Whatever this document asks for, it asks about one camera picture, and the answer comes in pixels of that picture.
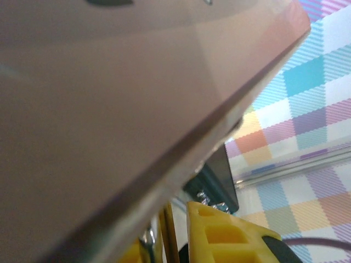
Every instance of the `yellow plastic part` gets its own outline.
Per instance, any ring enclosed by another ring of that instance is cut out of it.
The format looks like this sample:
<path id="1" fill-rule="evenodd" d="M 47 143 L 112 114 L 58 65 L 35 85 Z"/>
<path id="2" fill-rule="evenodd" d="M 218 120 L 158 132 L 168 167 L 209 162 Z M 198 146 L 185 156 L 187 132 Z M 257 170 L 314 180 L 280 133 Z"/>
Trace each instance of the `yellow plastic part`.
<path id="1" fill-rule="evenodd" d="M 139 251 L 139 241 L 136 240 L 129 249 L 125 252 L 122 258 L 120 258 L 117 263 L 142 263 L 140 251 Z"/>
<path id="2" fill-rule="evenodd" d="M 190 263 L 279 263 L 262 240 L 278 233 L 197 202 L 188 203 Z"/>

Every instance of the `glossy surface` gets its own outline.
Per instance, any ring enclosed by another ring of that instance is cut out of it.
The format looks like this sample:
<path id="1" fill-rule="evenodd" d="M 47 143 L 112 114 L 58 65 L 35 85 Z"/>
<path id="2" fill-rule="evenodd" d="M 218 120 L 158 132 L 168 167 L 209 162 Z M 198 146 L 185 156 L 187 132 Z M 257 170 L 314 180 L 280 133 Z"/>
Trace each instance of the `glossy surface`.
<path id="1" fill-rule="evenodd" d="M 288 0 L 14 1 L 0 16 L 1 262 L 91 224 L 114 229 L 97 258 L 115 258 L 309 31 Z"/>

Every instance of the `plaid tablecloth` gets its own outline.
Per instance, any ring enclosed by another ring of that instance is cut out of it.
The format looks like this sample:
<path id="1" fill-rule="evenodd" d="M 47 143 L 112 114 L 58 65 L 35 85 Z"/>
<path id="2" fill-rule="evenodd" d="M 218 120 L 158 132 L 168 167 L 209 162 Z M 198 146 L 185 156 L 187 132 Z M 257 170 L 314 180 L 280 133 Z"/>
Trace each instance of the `plaid tablecloth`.
<path id="1" fill-rule="evenodd" d="M 311 19 L 311 34 L 226 143 L 237 178 L 314 152 L 350 147 L 351 0 L 300 2 Z"/>
<path id="2" fill-rule="evenodd" d="M 237 192 L 237 216 L 284 237 L 351 242 L 351 161 L 288 176 Z M 292 247 L 303 262 L 351 262 L 351 254 L 316 246 Z"/>

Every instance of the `wire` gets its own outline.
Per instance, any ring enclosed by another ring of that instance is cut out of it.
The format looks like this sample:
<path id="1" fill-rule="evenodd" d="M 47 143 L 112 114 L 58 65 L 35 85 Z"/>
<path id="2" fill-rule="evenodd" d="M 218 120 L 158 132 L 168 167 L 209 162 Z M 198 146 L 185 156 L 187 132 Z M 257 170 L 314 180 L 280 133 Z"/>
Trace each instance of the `wire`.
<path id="1" fill-rule="evenodd" d="M 351 251 L 351 243 L 330 238 L 297 237 L 283 239 L 283 242 L 287 245 L 323 245 L 325 247 L 340 248 Z"/>

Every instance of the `checkered fabric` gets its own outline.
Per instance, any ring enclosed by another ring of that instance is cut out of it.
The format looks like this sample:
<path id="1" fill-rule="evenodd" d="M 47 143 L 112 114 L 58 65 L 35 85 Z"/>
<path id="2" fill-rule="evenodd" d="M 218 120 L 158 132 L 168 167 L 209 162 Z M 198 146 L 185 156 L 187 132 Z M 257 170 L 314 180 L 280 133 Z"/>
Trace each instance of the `checkered fabric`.
<path id="1" fill-rule="evenodd" d="M 287 237 L 351 242 L 351 161 L 237 191 L 237 216 Z M 292 247 L 303 262 L 351 262 L 351 253 Z"/>
<path id="2" fill-rule="evenodd" d="M 351 142 L 351 0 L 300 0 L 312 31 L 227 141 L 237 178 Z"/>

